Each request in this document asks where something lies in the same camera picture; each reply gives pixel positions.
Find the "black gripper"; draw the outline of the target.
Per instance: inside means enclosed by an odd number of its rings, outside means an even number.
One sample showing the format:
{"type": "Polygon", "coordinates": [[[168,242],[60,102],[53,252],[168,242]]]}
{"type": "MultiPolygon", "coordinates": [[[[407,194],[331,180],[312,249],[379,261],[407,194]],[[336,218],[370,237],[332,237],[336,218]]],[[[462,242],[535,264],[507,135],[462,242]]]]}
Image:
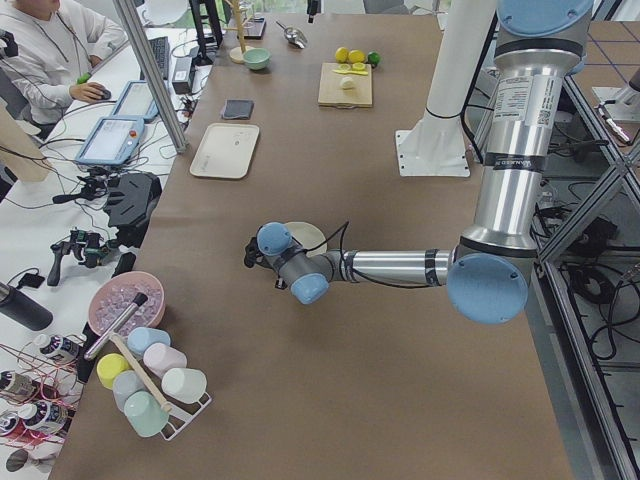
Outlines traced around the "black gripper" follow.
{"type": "Polygon", "coordinates": [[[281,275],[281,270],[282,267],[281,266],[274,266],[273,267],[274,272],[276,273],[276,281],[275,281],[275,288],[278,290],[286,290],[288,288],[288,284],[286,282],[286,280],[284,279],[284,277],[281,275]]]}

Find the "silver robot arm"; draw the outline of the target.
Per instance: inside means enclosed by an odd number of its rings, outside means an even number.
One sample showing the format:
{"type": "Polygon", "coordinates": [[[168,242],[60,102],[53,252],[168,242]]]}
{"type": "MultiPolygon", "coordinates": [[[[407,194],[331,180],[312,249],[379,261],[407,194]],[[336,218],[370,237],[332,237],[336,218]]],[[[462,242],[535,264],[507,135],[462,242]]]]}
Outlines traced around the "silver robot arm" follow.
{"type": "Polygon", "coordinates": [[[470,320],[500,324],[525,307],[536,245],[529,229],[541,192],[564,78],[585,56],[589,1],[455,1],[442,40],[423,118],[398,133],[405,176],[456,176],[454,151],[462,92],[481,59],[480,41],[498,33],[499,72],[472,224],[452,250],[347,251],[306,248],[282,223],[262,225],[245,263],[273,270],[302,303],[322,297],[333,281],[369,281],[405,289],[445,286],[470,320]]]}

